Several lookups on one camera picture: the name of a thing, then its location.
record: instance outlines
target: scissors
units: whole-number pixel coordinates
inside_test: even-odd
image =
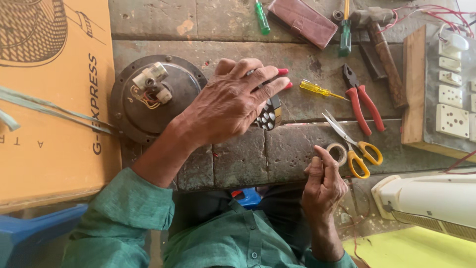
[[[367,179],[370,176],[370,171],[368,170],[367,166],[364,163],[364,160],[362,158],[358,157],[357,154],[354,152],[352,149],[352,144],[355,145],[357,148],[360,149],[362,152],[362,155],[367,158],[372,164],[374,165],[380,165],[384,161],[384,158],[382,156],[382,153],[377,149],[377,147],[373,146],[370,143],[366,142],[354,142],[347,134],[344,132],[344,129],[342,126],[335,120],[335,118],[329,113],[328,110],[326,110],[326,113],[329,115],[327,117],[324,113],[322,115],[326,118],[326,120],[329,122],[329,124],[332,126],[332,128],[346,141],[347,146],[349,147],[349,151],[347,152],[347,162],[349,163],[350,171],[352,171],[352,174],[354,174],[357,178],[359,179]],[[365,149],[365,147],[370,147],[378,156],[378,161],[375,160]],[[364,176],[359,175],[353,166],[352,160],[355,160],[357,164],[362,168],[364,171]]]

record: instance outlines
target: yellow screwdriver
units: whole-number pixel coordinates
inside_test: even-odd
[[[330,92],[330,90],[328,89],[323,89],[321,88],[320,86],[318,86],[317,84],[314,84],[308,80],[303,80],[301,82],[301,84],[299,85],[299,87],[302,87],[304,89],[307,89],[307,90],[310,90],[312,92],[316,92],[316,93],[319,93],[319,94],[322,94],[326,97],[328,96],[333,96],[334,98],[338,98],[338,99],[341,99],[341,100],[346,100],[348,102],[350,102],[350,100],[342,97],[342,96],[339,96],[339,95],[336,95],[336,94],[333,94]]]

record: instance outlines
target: wooden hammer handle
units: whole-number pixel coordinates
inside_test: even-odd
[[[407,93],[403,87],[402,80],[398,74],[397,67],[393,61],[392,54],[388,48],[387,41],[381,31],[378,22],[374,21],[368,25],[368,34],[372,42],[375,44],[375,50],[382,62],[385,72],[388,76],[388,86],[392,96],[393,106],[396,109],[405,108],[408,106]]]

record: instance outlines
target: blue stool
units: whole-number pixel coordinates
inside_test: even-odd
[[[245,194],[245,198],[238,200],[238,203],[245,209],[254,209],[261,202],[261,196],[254,188],[245,188],[241,191]]]
[[[72,231],[87,209],[79,204],[33,219],[0,216],[0,268],[27,265],[38,245]]]

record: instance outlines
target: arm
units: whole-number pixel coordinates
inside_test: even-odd
[[[306,267],[356,268],[342,247],[333,217],[348,187],[329,152],[319,146],[314,149],[322,160],[315,156],[306,168],[309,179],[302,195],[302,206],[312,232],[312,251],[306,255]]]
[[[246,76],[250,70],[255,71]],[[248,129],[266,100],[289,83],[277,78],[254,91],[277,74],[276,67],[256,59],[222,59],[194,102],[89,204],[71,234],[63,266],[147,267],[146,230],[168,229],[174,215],[172,190],[165,188],[196,148]]]

